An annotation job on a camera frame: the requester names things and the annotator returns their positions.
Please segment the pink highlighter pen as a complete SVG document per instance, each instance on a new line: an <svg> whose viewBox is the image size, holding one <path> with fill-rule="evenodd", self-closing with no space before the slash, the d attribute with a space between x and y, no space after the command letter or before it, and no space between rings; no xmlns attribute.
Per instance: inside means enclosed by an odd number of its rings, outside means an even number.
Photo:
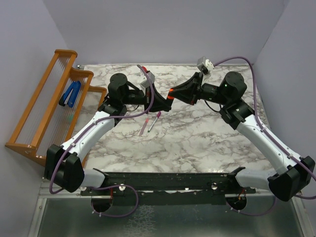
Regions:
<svg viewBox="0 0 316 237"><path fill-rule="evenodd" d="M146 118L146 120L145 120L145 122L144 122L144 124L143 124L143 126L142 126L142 128L141 128L141 130L139 132L139 136L142 136L142 134L144 133L144 130L145 130L148 122L149 122L149 118Z"/></svg>

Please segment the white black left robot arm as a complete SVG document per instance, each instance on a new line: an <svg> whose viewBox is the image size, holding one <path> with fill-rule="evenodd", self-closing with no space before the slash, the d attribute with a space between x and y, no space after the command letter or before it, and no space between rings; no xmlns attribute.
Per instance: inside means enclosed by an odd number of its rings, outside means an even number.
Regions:
<svg viewBox="0 0 316 237"><path fill-rule="evenodd" d="M145 72L146 79L138 88L125 74L111 76L108 94L93 118L62 145L51 145L46 152L44 177L70 193L80 187L91 187L103 195L109 189L106 174L97 169L84 169L83 160L99 139L126 117L127 105L143 105L144 112L168 112L173 97L163 98L154 86L155 77Z"/></svg>

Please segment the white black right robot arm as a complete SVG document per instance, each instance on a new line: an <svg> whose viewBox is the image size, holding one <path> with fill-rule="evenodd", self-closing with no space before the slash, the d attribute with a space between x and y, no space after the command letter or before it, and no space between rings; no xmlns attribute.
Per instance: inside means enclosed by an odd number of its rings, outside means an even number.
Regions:
<svg viewBox="0 0 316 237"><path fill-rule="evenodd" d="M219 86L203 82L203 73L195 73L188 81L170 89L169 98L194 105L198 100L222 105L220 115L232 129L245 136L268 159L269 171L240 168L227 180L227 188L238 193L243 188L271 191L278 199L289 201L306 187L312 177L315 161L301 157L282 143L243 101L247 89L243 76L228 72Z"/></svg>

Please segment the orange highlighter cap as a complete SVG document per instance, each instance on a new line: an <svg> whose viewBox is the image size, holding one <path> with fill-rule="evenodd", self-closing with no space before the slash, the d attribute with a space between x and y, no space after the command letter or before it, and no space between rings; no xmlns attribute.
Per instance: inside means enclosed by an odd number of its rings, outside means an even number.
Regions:
<svg viewBox="0 0 316 237"><path fill-rule="evenodd" d="M171 92L173 91L173 89L170 89L169 90L169 93L168 93L168 95L167 95L167 99L169 99L169 100L173 100L174 99L174 97L172 97L171 96Z"/></svg>

